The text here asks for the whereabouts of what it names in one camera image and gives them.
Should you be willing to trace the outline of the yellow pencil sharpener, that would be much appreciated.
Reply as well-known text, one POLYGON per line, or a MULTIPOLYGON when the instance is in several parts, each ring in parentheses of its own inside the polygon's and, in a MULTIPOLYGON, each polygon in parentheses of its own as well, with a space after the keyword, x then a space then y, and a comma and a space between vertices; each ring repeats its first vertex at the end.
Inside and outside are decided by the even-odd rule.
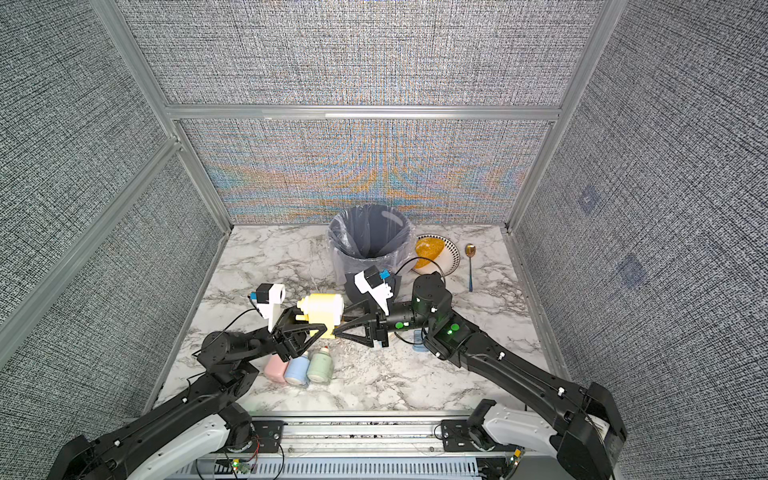
POLYGON ((325 325, 326 332, 322 337, 333 339, 334 329, 341 324, 345 304, 340 294, 314 293, 298 301, 297 308, 300 314, 296 315, 296 320, 325 325))

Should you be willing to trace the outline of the clear blue shavings tray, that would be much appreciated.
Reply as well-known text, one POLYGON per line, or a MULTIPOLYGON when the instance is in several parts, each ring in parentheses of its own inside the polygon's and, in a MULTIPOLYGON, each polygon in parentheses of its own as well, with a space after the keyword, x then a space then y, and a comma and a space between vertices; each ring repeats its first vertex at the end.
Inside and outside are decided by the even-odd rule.
POLYGON ((424 345, 423 335, 420 330, 413 331, 413 350, 416 352, 427 352, 428 348, 424 345))

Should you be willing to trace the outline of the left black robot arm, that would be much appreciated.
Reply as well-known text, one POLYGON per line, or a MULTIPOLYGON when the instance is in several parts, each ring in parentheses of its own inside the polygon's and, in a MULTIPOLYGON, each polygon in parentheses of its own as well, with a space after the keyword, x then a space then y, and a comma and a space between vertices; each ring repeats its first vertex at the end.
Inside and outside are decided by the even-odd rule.
POLYGON ((192 457, 222 447, 242 448, 252 439, 250 414, 239 405, 259 370, 253 362, 278 355, 301 357, 326 333, 322 323, 298 320, 286 309, 276 326, 249 332, 225 328, 208 334, 196 359, 204 368, 170 400, 94 440, 67 442, 48 473, 50 479, 161 479, 192 457))

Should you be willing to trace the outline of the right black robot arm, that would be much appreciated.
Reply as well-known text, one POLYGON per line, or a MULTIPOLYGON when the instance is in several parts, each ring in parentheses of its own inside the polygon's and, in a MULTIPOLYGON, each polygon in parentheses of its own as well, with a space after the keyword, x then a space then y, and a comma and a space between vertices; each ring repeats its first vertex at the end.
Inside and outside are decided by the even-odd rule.
POLYGON ((628 432, 611 392, 593 382, 583 387, 512 353, 452 306, 439 273, 419 276, 410 300, 397 302, 397 278, 371 268, 348 275, 347 296, 362 316, 333 334, 361 345, 386 346, 392 333, 419 330, 436 358, 465 368, 508 392, 552 428, 546 440, 560 466, 575 479, 611 479, 628 432))

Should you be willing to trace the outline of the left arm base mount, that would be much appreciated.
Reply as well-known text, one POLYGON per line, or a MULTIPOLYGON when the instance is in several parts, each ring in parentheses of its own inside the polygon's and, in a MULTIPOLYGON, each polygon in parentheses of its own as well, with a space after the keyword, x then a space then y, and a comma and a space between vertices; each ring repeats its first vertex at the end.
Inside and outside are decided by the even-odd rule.
POLYGON ((256 419, 235 427, 224 449, 230 453, 278 453, 281 448, 285 422, 256 419))

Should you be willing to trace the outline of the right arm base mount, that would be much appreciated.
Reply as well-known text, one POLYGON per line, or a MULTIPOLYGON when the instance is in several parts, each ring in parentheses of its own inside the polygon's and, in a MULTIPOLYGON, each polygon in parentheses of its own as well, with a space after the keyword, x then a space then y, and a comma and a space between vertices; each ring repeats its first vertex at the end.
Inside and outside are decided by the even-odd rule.
POLYGON ((433 429, 433 436, 449 453, 525 452, 522 446, 492 440, 481 427, 470 426, 467 420, 442 420, 433 429))

